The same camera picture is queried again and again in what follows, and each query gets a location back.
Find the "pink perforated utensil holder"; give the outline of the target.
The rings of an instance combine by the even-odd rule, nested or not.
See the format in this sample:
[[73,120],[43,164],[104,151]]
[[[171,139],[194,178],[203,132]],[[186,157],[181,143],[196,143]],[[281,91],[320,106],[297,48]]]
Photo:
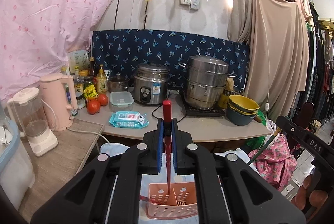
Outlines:
[[146,215],[150,219],[173,220],[197,215],[195,182],[151,183]]

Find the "silver rice cooker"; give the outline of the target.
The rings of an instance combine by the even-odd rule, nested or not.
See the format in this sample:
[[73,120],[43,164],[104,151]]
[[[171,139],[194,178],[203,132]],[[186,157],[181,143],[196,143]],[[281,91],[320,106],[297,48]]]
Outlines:
[[160,105],[167,98],[168,67],[156,63],[138,64],[134,78],[134,100],[143,105]]

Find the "white blue storage bin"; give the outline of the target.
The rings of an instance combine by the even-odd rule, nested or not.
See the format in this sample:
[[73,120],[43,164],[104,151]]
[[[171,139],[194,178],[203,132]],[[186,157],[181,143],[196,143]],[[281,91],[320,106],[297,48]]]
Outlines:
[[15,209],[35,182],[30,157],[17,124],[1,108],[1,187]]

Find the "white blender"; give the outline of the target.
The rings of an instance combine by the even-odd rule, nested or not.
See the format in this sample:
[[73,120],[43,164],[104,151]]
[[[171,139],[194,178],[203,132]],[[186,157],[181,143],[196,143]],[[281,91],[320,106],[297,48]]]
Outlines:
[[7,101],[10,118],[28,139],[35,156],[41,157],[58,145],[58,140],[49,128],[39,89],[25,88]]

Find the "red tomato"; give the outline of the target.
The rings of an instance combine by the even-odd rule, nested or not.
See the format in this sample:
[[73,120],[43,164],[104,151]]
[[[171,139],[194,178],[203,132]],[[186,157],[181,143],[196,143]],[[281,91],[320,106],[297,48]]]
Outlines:
[[100,94],[97,97],[97,101],[100,103],[101,106],[107,106],[108,103],[109,103],[109,99],[108,99],[107,95],[105,95],[105,94]]
[[87,103],[87,111],[89,114],[94,115],[100,112],[101,105],[96,99],[92,99]]

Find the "yellow oil bottle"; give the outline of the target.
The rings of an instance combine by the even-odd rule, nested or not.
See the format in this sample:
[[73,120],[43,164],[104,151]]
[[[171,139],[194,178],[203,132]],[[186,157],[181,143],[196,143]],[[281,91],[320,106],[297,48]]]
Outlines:
[[96,76],[96,84],[97,84],[97,93],[105,94],[107,92],[107,78],[102,64],[100,64],[99,73]]

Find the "stacked yellow blue bowls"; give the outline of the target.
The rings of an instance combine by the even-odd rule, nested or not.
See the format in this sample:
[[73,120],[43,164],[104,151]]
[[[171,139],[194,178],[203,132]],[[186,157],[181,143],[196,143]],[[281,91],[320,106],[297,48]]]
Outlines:
[[230,95],[227,102],[226,117],[237,126],[251,123],[260,106],[252,99],[242,95]]

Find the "blue wet wipes pack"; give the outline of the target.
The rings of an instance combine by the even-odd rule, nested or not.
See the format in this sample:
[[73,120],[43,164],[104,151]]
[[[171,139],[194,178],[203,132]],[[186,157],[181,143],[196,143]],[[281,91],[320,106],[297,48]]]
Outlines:
[[149,125],[146,114],[137,111],[117,111],[109,123],[115,128],[142,129]]

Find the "navy floral backsplash cloth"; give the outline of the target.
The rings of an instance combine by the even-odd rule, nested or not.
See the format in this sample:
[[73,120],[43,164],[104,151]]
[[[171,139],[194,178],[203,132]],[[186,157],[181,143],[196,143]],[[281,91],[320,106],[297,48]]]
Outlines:
[[211,56],[229,66],[234,87],[243,90],[246,84],[250,47],[245,43],[191,33],[148,29],[95,31],[92,52],[112,76],[131,77],[141,63],[156,63],[168,67],[174,87],[183,84],[186,74],[180,63],[193,55]]

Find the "stainless steel steamer pot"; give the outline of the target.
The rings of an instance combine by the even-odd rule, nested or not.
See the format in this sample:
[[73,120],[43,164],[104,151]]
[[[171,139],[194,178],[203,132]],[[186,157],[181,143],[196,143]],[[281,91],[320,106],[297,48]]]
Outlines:
[[186,69],[185,101],[199,110],[213,109],[224,91],[227,78],[234,76],[229,73],[227,63],[211,56],[193,55],[179,65]]

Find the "small steel pot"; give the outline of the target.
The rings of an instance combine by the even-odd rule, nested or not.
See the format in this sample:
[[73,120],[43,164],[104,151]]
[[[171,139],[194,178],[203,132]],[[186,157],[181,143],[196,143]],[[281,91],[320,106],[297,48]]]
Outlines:
[[120,73],[109,77],[107,81],[108,91],[122,92],[129,90],[129,78],[122,76]]

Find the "wall power socket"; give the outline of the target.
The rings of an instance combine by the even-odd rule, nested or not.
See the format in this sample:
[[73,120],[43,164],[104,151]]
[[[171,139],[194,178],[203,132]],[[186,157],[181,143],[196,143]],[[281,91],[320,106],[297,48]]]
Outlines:
[[200,0],[180,0],[180,5],[188,6],[190,10],[198,11],[200,9]]

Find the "black induction cooktop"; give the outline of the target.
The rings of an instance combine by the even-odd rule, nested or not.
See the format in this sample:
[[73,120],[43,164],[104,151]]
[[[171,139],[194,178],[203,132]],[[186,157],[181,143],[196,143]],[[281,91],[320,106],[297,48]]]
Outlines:
[[191,107],[185,100],[184,96],[180,95],[183,106],[185,109],[185,115],[190,117],[201,117],[201,118],[219,118],[225,116],[225,111],[214,105],[214,107],[210,110],[201,110],[198,108]]

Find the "pink dotted curtain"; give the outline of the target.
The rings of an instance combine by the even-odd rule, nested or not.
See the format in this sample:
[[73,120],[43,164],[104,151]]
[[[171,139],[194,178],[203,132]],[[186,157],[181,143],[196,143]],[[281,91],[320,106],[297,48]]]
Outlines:
[[57,73],[86,50],[112,0],[1,0],[1,99]]

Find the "bright red chopstick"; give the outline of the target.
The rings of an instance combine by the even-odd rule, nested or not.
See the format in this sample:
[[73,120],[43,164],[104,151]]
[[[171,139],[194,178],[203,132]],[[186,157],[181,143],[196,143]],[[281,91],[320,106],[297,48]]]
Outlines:
[[164,121],[164,143],[165,143],[165,159],[166,159],[166,177],[168,184],[168,193],[170,193],[170,165],[172,151],[172,103],[169,100],[163,102],[163,121]]
[[140,199],[141,199],[142,201],[145,201],[145,202],[152,202],[152,199],[150,199],[150,198],[148,198],[148,197],[145,197],[145,196],[142,196],[142,195],[140,195]]

